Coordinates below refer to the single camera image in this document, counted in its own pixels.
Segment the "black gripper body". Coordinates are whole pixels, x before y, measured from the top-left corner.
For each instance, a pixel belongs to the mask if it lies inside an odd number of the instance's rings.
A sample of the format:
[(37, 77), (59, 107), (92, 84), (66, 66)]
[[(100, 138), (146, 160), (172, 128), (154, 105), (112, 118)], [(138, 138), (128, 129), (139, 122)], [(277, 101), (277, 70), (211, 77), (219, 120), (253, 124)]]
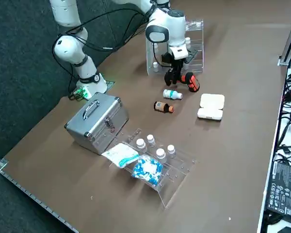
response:
[(178, 59), (176, 60), (175, 58), (171, 59), (171, 69), (172, 70), (182, 70), (183, 68), (183, 63), (186, 61), (186, 59)]

